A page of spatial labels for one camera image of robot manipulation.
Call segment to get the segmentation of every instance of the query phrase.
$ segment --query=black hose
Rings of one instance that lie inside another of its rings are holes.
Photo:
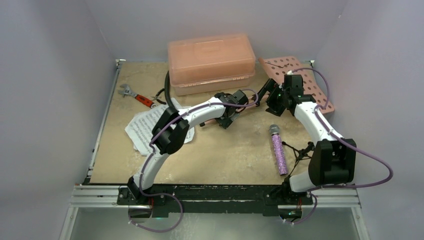
[[[165,88],[165,92],[164,92],[164,94],[165,94],[165,100],[168,103],[168,106],[170,108],[177,109],[175,107],[174,103],[171,101],[171,96],[170,96],[171,82],[170,81],[171,81],[170,80],[170,71],[168,71],[166,73],[166,77],[165,77],[165,87],[164,87]]]

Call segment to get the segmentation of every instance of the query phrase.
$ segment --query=microphone head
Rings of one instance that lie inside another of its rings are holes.
[[[280,128],[276,124],[269,126],[269,133],[271,135],[280,134]]]

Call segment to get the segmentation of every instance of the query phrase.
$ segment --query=paper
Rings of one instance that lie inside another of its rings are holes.
[[[176,109],[189,108],[189,106],[182,107],[175,98],[172,98],[171,100]],[[134,143],[134,149],[138,150],[141,155],[146,156],[152,150],[152,148],[149,147],[149,143],[153,137],[152,129],[167,108],[168,105],[160,104],[149,111],[137,113],[126,126],[125,132]],[[195,129],[193,127],[187,132],[184,143],[188,143],[193,140],[194,135]]]

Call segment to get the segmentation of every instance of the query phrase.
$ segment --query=adjustable wrench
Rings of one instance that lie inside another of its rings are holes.
[[[151,109],[157,106],[154,102],[149,100],[147,97],[131,91],[131,88],[128,84],[122,84],[120,87],[123,88],[123,90],[118,90],[118,93],[122,94],[123,97],[125,97],[126,95],[130,95],[131,97],[137,99],[140,103],[146,105],[147,107]]]

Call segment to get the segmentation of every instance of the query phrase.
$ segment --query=microphone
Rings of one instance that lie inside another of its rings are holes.
[[[283,145],[281,144],[280,128],[277,125],[272,124],[269,126],[269,133],[271,134],[272,145],[274,146],[278,172],[280,175],[288,174],[286,157],[284,156]]]

